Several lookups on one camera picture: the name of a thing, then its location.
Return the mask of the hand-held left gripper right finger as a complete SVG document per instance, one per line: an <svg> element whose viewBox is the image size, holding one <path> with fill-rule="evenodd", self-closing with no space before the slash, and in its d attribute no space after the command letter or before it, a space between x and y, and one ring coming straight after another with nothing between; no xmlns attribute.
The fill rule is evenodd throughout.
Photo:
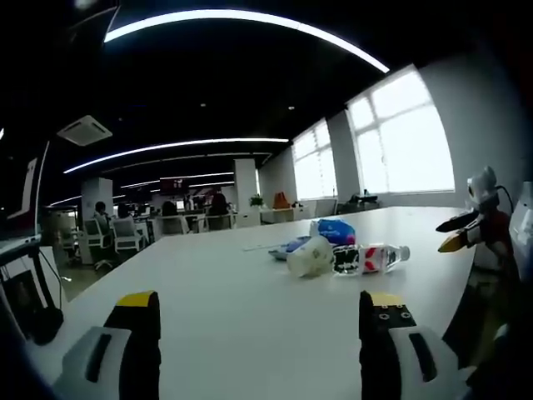
<svg viewBox="0 0 533 400"><path fill-rule="evenodd" d="M363 399L463 399L469 392L469 371L398 297L360 293L359 339Z"/></svg>

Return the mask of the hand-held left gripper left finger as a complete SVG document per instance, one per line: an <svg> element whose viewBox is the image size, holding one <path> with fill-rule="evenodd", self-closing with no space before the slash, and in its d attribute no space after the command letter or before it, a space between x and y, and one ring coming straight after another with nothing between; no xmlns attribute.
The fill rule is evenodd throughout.
<svg viewBox="0 0 533 400"><path fill-rule="evenodd" d="M158 293L128 294L65 354L53 391L61 399L158 399L160 339Z"/></svg>

